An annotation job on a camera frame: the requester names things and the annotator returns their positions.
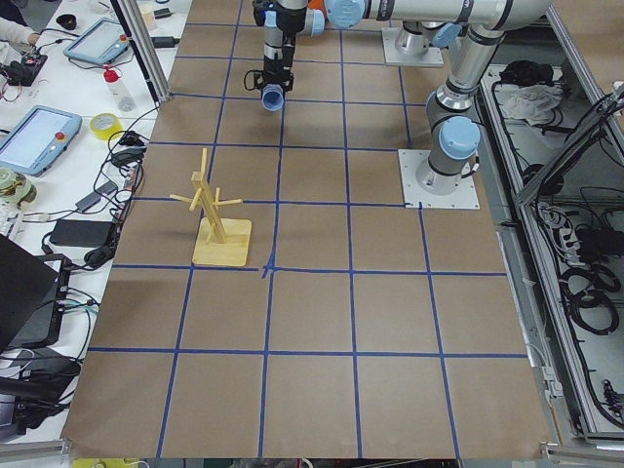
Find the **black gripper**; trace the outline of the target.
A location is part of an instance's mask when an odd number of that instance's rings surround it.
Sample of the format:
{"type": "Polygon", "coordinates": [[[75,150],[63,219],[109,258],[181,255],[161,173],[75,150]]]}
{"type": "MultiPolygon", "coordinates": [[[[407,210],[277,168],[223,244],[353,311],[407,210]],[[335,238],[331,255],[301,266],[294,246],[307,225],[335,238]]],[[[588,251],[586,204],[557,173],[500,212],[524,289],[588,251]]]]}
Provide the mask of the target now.
{"type": "Polygon", "coordinates": [[[265,91],[269,85],[277,85],[284,93],[293,88],[293,57],[295,37],[283,32],[264,33],[263,68],[253,71],[253,88],[265,91]]]}

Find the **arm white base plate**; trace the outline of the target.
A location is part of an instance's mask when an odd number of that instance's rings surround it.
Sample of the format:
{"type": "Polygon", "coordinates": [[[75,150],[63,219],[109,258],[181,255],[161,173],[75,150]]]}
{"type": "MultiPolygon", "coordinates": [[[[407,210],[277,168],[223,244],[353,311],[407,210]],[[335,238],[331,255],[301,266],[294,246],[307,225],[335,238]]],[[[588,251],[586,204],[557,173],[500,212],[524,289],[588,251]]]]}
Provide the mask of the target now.
{"type": "Polygon", "coordinates": [[[429,154],[429,150],[398,151],[404,205],[409,209],[478,210],[469,164],[464,164],[459,175],[440,175],[430,167],[429,154]]]}
{"type": "Polygon", "coordinates": [[[441,49],[432,46],[424,35],[394,27],[384,27],[381,33],[387,65],[415,67],[444,65],[441,49]]]}

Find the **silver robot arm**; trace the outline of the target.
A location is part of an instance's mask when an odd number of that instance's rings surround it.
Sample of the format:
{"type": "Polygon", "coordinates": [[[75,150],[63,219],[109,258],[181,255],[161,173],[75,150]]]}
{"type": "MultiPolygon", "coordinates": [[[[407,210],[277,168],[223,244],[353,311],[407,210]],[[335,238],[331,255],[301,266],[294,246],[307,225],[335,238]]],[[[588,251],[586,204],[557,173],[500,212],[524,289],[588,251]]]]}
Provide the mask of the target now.
{"type": "Polygon", "coordinates": [[[426,115],[433,142],[428,165],[439,176],[460,176],[479,146],[481,131],[468,117],[468,111],[504,35],[502,30],[471,25],[446,82],[427,101],[426,115]]]}
{"type": "MultiPolygon", "coordinates": [[[[549,1],[327,1],[330,21],[349,28],[361,20],[401,20],[468,24],[469,34],[458,62],[439,98],[448,107],[472,95],[495,48],[508,30],[530,24],[545,14],[549,1]]],[[[254,1],[255,23],[264,28],[264,64],[254,70],[253,87],[259,91],[274,85],[282,93],[293,87],[296,36],[305,27],[306,1],[254,1]]]]}

